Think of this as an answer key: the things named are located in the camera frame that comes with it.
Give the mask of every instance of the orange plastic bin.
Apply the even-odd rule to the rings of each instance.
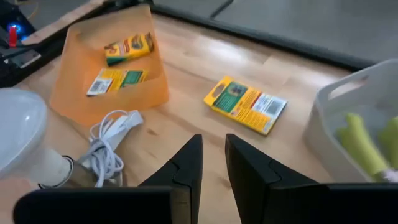
[[[104,46],[134,34],[150,32],[154,51],[112,68],[147,70],[142,83],[98,96],[86,96],[95,77],[108,67]],[[165,103],[167,81],[159,54],[154,25],[148,6],[132,7],[72,25],[62,53],[58,80],[50,106],[60,115],[89,126],[100,122],[113,110],[143,110]]]

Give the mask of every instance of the green object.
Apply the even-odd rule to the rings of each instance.
[[[341,145],[368,175],[378,180],[378,173],[389,169],[388,162],[374,145],[360,115],[348,113],[345,120],[347,128],[336,133]]]
[[[106,63],[109,66],[111,66],[111,65],[119,64],[119,63],[121,63],[121,62],[123,62],[125,60],[127,60],[127,59],[124,58],[124,57],[108,57],[108,58],[106,58]]]
[[[213,106],[230,113],[246,90],[248,90],[246,86],[231,82],[213,103]]]
[[[394,169],[398,169],[398,117],[392,118],[379,133],[379,142],[387,149],[387,157]]]
[[[142,71],[128,71],[126,77],[124,78],[121,87],[125,85],[132,85],[139,83],[139,80],[142,76]]]

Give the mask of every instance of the extension cord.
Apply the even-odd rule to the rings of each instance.
[[[108,117],[115,113],[123,113],[114,123]],[[102,187],[104,180],[112,180],[119,176],[123,169],[123,161],[114,153],[120,142],[132,127],[142,124],[138,111],[127,113],[123,110],[115,110],[108,113],[102,122],[95,124],[90,129],[90,148],[88,152],[78,160],[83,166],[91,169],[98,177],[95,187]],[[93,129],[99,126],[98,137],[93,134]]]

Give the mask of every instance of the green label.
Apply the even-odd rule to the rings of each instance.
[[[213,106],[230,113],[246,90],[248,90],[246,86],[231,82],[218,96]]]
[[[116,65],[117,63],[121,63],[125,60],[127,60],[127,59],[124,57],[108,57],[108,58],[106,58],[106,63],[108,65]]]
[[[128,71],[121,87],[124,87],[125,85],[136,84],[139,81],[141,75],[142,72],[140,71]]]

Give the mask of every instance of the yellow-green sponge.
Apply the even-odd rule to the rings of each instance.
[[[398,169],[398,117],[392,118],[379,133],[379,142],[387,149],[387,158],[391,166]]]
[[[337,130],[337,138],[358,165],[376,180],[376,174],[389,169],[388,162],[372,142],[360,115],[348,113],[345,120],[347,128]]]

